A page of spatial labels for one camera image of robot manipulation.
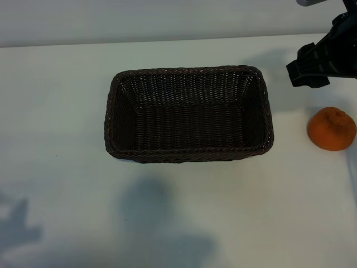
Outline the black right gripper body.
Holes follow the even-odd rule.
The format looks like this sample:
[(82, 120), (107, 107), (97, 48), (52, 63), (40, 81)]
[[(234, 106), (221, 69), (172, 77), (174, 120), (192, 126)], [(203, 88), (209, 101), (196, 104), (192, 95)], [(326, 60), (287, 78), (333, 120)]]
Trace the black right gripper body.
[(287, 65), (294, 87), (321, 88), (330, 84), (329, 77), (356, 78), (356, 32), (332, 38), (327, 34), (317, 44), (298, 50), (297, 59)]

